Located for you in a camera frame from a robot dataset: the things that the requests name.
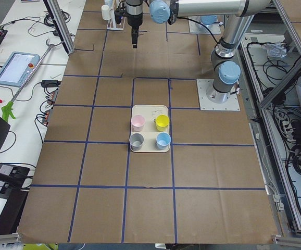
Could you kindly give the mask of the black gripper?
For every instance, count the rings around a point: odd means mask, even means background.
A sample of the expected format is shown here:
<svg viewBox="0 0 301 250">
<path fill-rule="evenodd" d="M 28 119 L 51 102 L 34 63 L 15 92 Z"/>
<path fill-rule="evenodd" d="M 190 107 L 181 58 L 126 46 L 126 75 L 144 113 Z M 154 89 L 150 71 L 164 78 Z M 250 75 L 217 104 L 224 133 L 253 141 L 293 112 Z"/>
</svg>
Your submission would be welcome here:
<svg viewBox="0 0 301 250">
<path fill-rule="evenodd" d="M 131 43 L 133 48 L 137 48 L 138 37 L 139 37 L 139 27 L 143 23 L 143 15 L 130 15 L 128 14 L 128 24 L 131 28 Z"/>
</svg>

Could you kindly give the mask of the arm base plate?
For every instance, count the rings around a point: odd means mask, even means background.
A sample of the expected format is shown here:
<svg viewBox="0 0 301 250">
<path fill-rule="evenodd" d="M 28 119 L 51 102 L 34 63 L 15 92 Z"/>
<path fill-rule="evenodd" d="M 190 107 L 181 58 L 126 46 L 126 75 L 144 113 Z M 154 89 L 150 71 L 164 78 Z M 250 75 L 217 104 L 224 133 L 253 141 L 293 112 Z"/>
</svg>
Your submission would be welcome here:
<svg viewBox="0 0 301 250">
<path fill-rule="evenodd" d="M 197 79 L 199 107 L 201 111 L 240 111 L 235 88 L 228 93 L 214 89 L 213 79 Z"/>
<path fill-rule="evenodd" d="M 214 23 L 213 25 L 209 25 L 206 26 L 213 35 L 218 35 L 221 34 L 221 30 L 220 30 L 220 23 L 217 21 L 216 23 Z M 197 24 L 195 22 L 189 21 L 189 29 L 190 29 L 190 33 L 191 34 L 208 34 L 210 35 L 210 32 L 203 26 L 201 26 L 200 24 Z"/>
</svg>

